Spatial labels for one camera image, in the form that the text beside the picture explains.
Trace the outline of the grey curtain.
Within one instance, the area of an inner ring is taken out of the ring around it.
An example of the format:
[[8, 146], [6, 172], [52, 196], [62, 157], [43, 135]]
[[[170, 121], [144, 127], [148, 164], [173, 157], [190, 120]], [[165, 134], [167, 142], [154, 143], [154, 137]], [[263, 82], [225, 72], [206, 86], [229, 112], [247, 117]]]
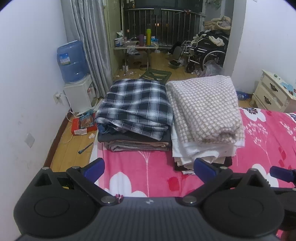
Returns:
[[112, 85], [107, 29], [102, 1], [61, 1], [69, 42], [79, 40], [98, 97], [106, 97]]

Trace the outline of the red cardboard box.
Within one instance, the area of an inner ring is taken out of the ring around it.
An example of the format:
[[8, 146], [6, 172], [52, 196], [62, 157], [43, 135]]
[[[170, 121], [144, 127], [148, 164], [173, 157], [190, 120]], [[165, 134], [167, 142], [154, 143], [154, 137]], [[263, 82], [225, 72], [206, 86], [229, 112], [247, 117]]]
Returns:
[[83, 136], [89, 132], [97, 130], [97, 124], [94, 121], [95, 113], [93, 110], [86, 111], [78, 118], [72, 121], [71, 133], [74, 136]]

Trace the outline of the folded white clothes stack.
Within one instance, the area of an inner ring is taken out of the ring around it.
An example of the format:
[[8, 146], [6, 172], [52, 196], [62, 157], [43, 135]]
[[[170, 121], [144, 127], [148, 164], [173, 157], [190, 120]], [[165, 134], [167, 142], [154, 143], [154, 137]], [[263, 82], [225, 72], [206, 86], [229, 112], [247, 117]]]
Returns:
[[231, 157], [236, 150], [244, 146], [244, 141], [235, 144], [202, 144], [196, 142], [182, 143], [174, 126], [171, 127], [172, 155], [178, 167], [184, 167], [183, 174], [193, 171], [193, 164], [200, 158], [210, 164], [230, 166]]

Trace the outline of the cream bedside cabinet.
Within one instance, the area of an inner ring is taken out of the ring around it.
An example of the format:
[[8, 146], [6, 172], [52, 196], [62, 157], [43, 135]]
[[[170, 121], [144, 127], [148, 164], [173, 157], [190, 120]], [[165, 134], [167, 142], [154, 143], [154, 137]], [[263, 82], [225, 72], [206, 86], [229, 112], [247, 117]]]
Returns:
[[277, 74], [262, 70], [249, 104], [260, 109], [295, 113], [295, 88]]

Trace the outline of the cream knit cardigan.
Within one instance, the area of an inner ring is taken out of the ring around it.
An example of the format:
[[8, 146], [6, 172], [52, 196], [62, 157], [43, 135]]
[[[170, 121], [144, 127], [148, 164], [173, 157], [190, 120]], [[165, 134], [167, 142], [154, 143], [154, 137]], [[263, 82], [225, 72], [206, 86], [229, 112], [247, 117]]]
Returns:
[[182, 143], [244, 145], [243, 121], [229, 76], [169, 81], [166, 94]]

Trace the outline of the folded dark clothes stack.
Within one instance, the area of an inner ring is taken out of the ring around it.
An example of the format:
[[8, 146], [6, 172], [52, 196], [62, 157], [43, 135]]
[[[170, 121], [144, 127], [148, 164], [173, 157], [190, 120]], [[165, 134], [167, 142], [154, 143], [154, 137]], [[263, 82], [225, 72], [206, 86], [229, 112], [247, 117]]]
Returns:
[[112, 152], [121, 151], [168, 151], [171, 148], [171, 132], [164, 132], [160, 141], [131, 131], [119, 132], [105, 125], [98, 125], [98, 141]]

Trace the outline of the white water dispenser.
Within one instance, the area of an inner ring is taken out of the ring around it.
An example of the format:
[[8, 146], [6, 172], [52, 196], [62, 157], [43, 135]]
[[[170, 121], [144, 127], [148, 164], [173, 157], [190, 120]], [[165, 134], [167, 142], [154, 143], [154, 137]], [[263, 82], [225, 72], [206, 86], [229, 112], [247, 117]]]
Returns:
[[83, 113], [96, 106], [97, 97], [90, 75], [78, 82], [65, 84], [64, 92], [74, 113]]

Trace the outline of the balcony metal railing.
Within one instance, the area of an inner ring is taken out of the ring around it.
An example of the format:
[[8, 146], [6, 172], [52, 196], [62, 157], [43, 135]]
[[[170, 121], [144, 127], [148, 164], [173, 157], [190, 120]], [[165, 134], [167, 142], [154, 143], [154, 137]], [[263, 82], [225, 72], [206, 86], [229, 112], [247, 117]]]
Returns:
[[204, 13], [163, 8], [124, 9], [122, 14], [123, 31], [127, 39], [145, 35], [149, 28], [152, 38], [163, 48], [177, 41], [182, 43], [191, 40], [200, 32], [206, 17]]

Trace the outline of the folding table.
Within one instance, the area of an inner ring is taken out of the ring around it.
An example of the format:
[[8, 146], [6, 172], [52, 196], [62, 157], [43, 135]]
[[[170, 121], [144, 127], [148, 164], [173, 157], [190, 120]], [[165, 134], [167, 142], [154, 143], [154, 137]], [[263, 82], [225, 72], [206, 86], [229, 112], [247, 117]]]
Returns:
[[124, 68], [123, 70], [125, 71], [125, 73], [127, 72], [127, 59], [128, 59], [128, 55], [131, 55], [131, 51], [135, 51], [135, 50], [139, 50], [139, 51], [145, 51], [147, 54], [147, 63], [146, 63], [146, 70], [150, 70], [151, 69], [151, 64], [150, 64], [150, 58], [151, 58], [151, 51], [152, 50], [157, 50], [159, 48], [159, 45], [156, 43], [152, 43], [151, 45], [147, 46], [140, 46], [140, 45], [125, 45], [126, 42], [123, 43], [122, 46], [119, 47], [114, 47], [114, 50], [119, 51], [122, 50], [124, 53], [124, 60], [125, 60], [125, 64], [124, 64]]

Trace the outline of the blue water bottle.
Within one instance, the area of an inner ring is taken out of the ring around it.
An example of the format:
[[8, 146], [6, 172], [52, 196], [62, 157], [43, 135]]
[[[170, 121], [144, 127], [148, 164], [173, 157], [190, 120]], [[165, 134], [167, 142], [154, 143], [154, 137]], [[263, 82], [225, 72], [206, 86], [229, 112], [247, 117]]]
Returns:
[[57, 49], [57, 62], [66, 84], [78, 82], [90, 73], [81, 41], [60, 46]]

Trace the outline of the black pen on floor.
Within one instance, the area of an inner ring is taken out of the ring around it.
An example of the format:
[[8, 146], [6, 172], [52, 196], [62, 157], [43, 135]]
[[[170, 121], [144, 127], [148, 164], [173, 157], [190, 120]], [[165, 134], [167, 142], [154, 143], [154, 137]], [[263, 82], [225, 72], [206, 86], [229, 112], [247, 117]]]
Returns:
[[78, 154], [81, 155], [84, 151], [86, 151], [89, 147], [91, 147], [93, 144], [93, 142], [91, 142], [90, 144], [88, 144], [85, 148], [81, 149], [78, 151]]

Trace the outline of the wall power socket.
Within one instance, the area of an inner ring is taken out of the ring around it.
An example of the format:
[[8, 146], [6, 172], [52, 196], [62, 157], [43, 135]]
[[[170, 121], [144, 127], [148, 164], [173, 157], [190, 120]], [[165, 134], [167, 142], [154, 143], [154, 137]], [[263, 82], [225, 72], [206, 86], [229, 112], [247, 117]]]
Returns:
[[62, 93], [58, 93], [58, 92], [56, 92], [53, 95], [53, 98], [54, 98], [54, 101], [55, 101], [56, 104], [58, 104], [58, 103], [63, 104], [61, 96], [62, 96]]

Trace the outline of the navy plaid folded shirt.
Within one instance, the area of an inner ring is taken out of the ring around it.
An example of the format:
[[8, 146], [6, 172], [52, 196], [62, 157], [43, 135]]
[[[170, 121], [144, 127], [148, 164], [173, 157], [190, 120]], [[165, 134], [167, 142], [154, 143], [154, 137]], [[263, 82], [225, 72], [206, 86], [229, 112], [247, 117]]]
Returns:
[[165, 85], [146, 79], [115, 81], [98, 108], [95, 121], [116, 131], [160, 141], [173, 123]]

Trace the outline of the pink floral bed sheet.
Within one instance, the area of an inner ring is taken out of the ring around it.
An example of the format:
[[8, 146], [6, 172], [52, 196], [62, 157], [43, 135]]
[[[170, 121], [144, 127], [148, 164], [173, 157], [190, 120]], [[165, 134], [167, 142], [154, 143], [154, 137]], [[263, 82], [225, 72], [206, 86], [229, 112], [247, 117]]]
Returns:
[[[295, 113], [241, 108], [245, 146], [225, 161], [236, 173], [258, 169], [272, 187], [293, 188], [292, 183], [271, 176], [270, 168], [295, 169]], [[123, 197], [185, 196], [203, 185], [195, 175], [175, 170], [171, 151], [112, 152], [98, 141], [90, 161], [102, 158], [103, 175], [95, 182], [112, 195]]]

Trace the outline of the wheelchair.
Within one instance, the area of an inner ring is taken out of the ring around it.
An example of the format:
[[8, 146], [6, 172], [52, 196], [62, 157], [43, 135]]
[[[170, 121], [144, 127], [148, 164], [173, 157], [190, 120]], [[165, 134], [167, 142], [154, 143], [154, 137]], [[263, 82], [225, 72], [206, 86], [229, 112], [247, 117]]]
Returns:
[[181, 49], [182, 54], [187, 56], [186, 72], [194, 72], [197, 66], [204, 70], [206, 63], [210, 60], [222, 67], [229, 37], [230, 35], [220, 30], [206, 30], [198, 33], [193, 40], [184, 41], [181, 44]]

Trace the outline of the yellow green bottle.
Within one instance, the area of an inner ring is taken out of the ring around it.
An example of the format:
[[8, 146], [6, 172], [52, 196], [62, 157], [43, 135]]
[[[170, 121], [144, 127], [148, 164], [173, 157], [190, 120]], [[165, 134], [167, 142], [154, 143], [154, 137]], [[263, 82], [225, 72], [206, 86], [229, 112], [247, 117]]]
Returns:
[[151, 29], [147, 28], [147, 31], [146, 31], [146, 45], [147, 46], [151, 46], [151, 44], [152, 44], [151, 35], [152, 35]]

